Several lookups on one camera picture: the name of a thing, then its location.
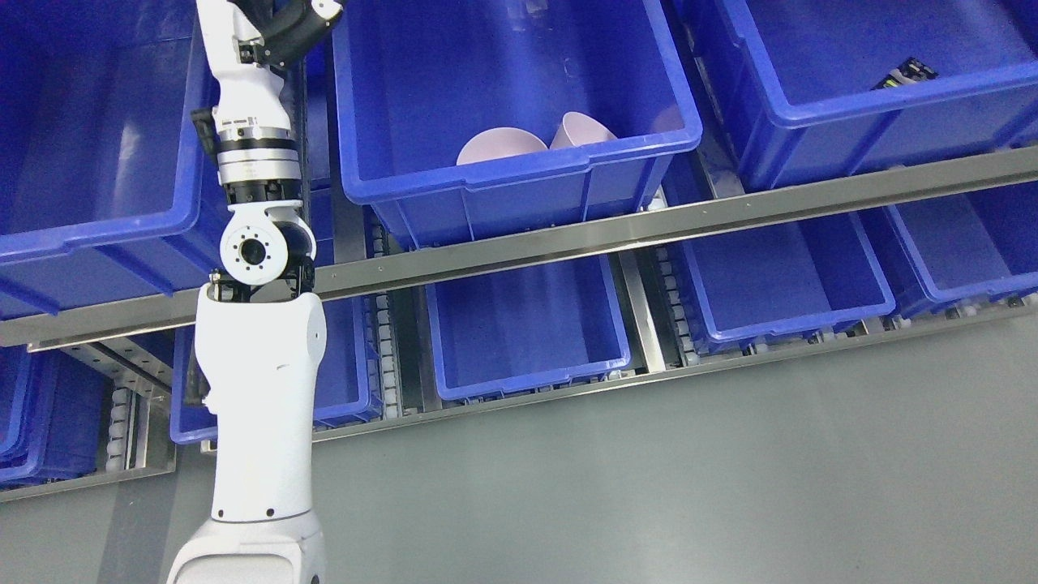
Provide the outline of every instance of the metal rail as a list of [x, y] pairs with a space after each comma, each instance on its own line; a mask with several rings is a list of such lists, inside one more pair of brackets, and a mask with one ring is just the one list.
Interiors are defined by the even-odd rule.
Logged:
[[[1038, 146], [1007, 149], [320, 268], [325, 301], [1038, 180]], [[61, 349], [191, 325], [197, 290], [0, 324], [0, 345]]]

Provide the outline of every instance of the metal shelf frame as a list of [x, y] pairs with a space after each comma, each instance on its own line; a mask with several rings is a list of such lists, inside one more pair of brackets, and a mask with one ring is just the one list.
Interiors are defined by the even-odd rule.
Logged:
[[[1038, 180], [1038, 145], [337, 263], [318, 270], [317, 291], [333, 301], [1029, 180]], [[7, 321], [0, 345], [39, 352], [188, 326], [197, 295], [186, 289]]]
[[[807, 340], [764, 346], [740, 353], [698, 356], [683, 344], [677, 317], [661, 285], [659, 245], [776, 223], [909, 202], [925, 198], [1038, 180], [1038, 144], [981, 154], [955, 160], [896, 167], [813, 184], [744, 194], [734, 178], [727, 137], [710, 111], [694, 68], [689, 80], [701, 104], [706, 132], [702, 145], [690, 154], [714, 194], [712, 200], [645, 211], [585, 223], [556, 226], [495, 239], [444, 247], [364, 256], [363, 212], [345, 197], [335, 201], [335, 253], [346, 262], [317, 272], [317, 294], [324, 301], [383, 295], [377, 306], [391, 329], [385, 339], [390, 354], [382, 355], [383, 377], [393, 386], [385, 394], [387, 410], [381, 420], [316, 432], [315, 443], [378, 433], [416, 424], [565, 399], [661, 382], [799, 359], [875, 345], [902, 339], [938, 335], [974, 325], [1038, 313], [1038, 298], [1009, 299], [995, 304], [954, 309], [914, 322], [897, 318], [861, 323], [840, 335], [818, 335]], [[623, 294], [625, 326], [633, 363], [620, 376], [595, 383], [544, 388], [504, 399], [466, 405], [442, 402], [431, 374], [428, 318], [420, 286], [459, 277], [608, 253], [613, 255], [614, 280]], [[0, 502], [131, 480], [175, 470], [175, 448], [168, 439], [168, 379], [155, 382], [133, 364], [104, 361], [122, 347], [127, 337], [192, 325], [197, 289], [170, 297], [133, 299], [64, 311], [57, 316], [37, 315], [0, 323], [0, 346], [27, 345], [29, 352], [61, 350], [69, 355], [89, 355], [84, 363], [101, 359], [116, 384], [138, 382], [138, 423], [132, 430], [135, 461], [122, 470], [36, 488], [0, 493]], [[217, 445], [203, 444], [203, 452]]]

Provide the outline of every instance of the blue storage crate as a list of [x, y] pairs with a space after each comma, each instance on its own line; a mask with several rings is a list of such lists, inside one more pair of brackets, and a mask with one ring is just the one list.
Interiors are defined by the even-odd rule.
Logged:
[[671, 3], [674, 5], [674, 9], [677, 10], [678, 17], [684, 19], [688, 15], [692, 0], [672, 0]]
[[329, 188], [310, 191], [310, 228], [318, 241], [317, 267], [335, 262], [335, 217], [332, 212], [332, 192]]
[[[747, 190], [1038, 139], [1033, 0], [684, 0]], [[909, 57], [940, 77], [870, 90]]]
[[306, 55], [306, 143], [311, 189], [331, 187], [331, 149], [328, 135], [328, 63], [331, 44], [322, 43]]
[[862, 212], [911, 318], [1038, 289], [1038, 183]]
[[426, 299], [446, 400], [601, 378], [631, 361], [605, 255], [434, 283]]
[[[347, 299], [324, 304], [328, 345], [318, 370], [313, 399], [316, 426], [336, 427], [351, 422], [367, 422], [382, 414], [379, 357], [365, 303], [364, 299]], [[177, 444], [217, 440], [216, 416], [204, 407], [184, 405], [193, 344], [194, 328], [176, 332], [169, 436]]]
[[[405, 247], [632, 213], [702, 124], [659, 0], [351, 2], [332, 33], [346, 195]], [[456, 166], [476, 134], [621, 139]]]
[[194, 4], [0, 2], [0, 319], [204, 282], [229, 215]]
[[18, 369], [17, 383], [32, 395], [32, 411], [23, 428], [24, 454], [0, 463], [0, 488], [93, 472], [108, 380], [57, 352], [22, 360]]
[[[687, 157], [663, 180], [672, 202], [709, 198]], [[667, 247], [700, 353], [839, 333], [894, 312], [894, 295], [854, 213], [690, 239]]]
[[0, 349], [0, 463], [25, 454], [33, 406], [26, 380], [30, 359], [25, 347]]

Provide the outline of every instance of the white robotic arm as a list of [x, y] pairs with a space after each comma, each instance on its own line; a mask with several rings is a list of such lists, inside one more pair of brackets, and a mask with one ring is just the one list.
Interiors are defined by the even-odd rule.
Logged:
[[[226, 271], [198, 296], [195, 353], [209, 380], [219, 452], [210, 519], [177, 554], [169, 584], [320, 584], [325, 553], [312, 510], [310, 435], [326, 324], [311, 294], [313, 232], [299, 215], [302, 172], [279, 95], [283, 69], [342, 15], [333, 0], [197, 0], [220, 103], [192, 115], [234, 212]], [[250, 303], [290, 281], [293, 299]]]

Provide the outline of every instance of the shelf rack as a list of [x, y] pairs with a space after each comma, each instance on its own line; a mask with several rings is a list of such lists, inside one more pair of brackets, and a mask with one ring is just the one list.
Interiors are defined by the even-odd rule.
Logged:
[[[695, 76], [689, 77], [693, 78], [693, 89], [702, 93], [702, 86], [695, 85]], [[700, 93], [696, 94], [700, 103], [709, 103]], [[873, 319], [840, 335], [819, 335], [771, 346], [753, 345], [743, 352], [701, 358], [682, 339], [682, 315], [672, 310], [673, 303], [660, 269], [661, 261], [666, 260], [665, 252], [658, 246], [683, 239], [1038, 180], [1038, 144], [1033, 144], [742, 194], [738, 180], [733, 179], [735, 164], [727, 155], [726, 137], [709, 111], [705, 112], [704, 127], [703, 144], [691, 156], [714, 193], [712, 200], [459, 245], [407, 252], [394, 249], [394, 252], [373, 258], [318, 269], [316, 290], [324, 301], [368, 295], [380, 297], [374, 311], [380, 321], [373, 325], [379, 327], [384, 321], [388, 325], [383, 327], [389, 328], [390, 337], [380, 345], [388, 349], [388, 355], [381, 356], [381, 367], [383, 379], [388, 373], [392, 380], [392, 386], [385, 389], [384, 395], [392, 411], [387, 410], [381, 419], [368, 423], [316, 432], [315, 442], [327, 443], [459, 416], [938, 335], [1038, 313], [1038, 299], [1014, 298], [996, 304], [954, 309], [914, 322]], [[338, 251], [357, 249], [363, 244], [358, 238], [358, 232], [362, 233], [364, 228], [358, 226], [363, 224], [363, 213], [356, 207], [344, 210], [342, 204], [342, 200], [336, 203], [336, 256], [358, 256]], [[543, 388], [498, 400], [461, 405], [439, 399], [429, 361], [431, 352], [424, 296], [417, 294], [421, 285], [600, 253], [612, 255], [614, 280], [623, 291], [625, 325], [634, 354], [628, 370], [597, 383]], [[0, 323], [0, 345], [27, 345], [29, 352], [60, 350], [78, 356], [107, 355], [103, 347], [121, 346], [131, 335], [191, 325], [196, 300], [197, 290], [188, 289], [171, 297], [147, 297], [70, 310], [57, 316], [8, 321]], [[106, 373], [112, 376], [116, 384], [140, 379], [140, 372], [132, 364], [111, 365], [115, 365], [111, 371], [120, 370], [117, 374]], [[126, 468], [81, 479], [0, 492], [0, 502], [172, 472], [175, 448], [168, 440], [168, 394], [161, 388], [162, 381], [159, 382], [152, 386], [153, 392], [135, 390], [139, 396], [139, 415], [131, 434], [135, 437], [132, 448], [138, 454]], [[141, 383], [138, 389], [147, 386]], [[217, 447], [204, 443], [202, 451], [215, 452]]]

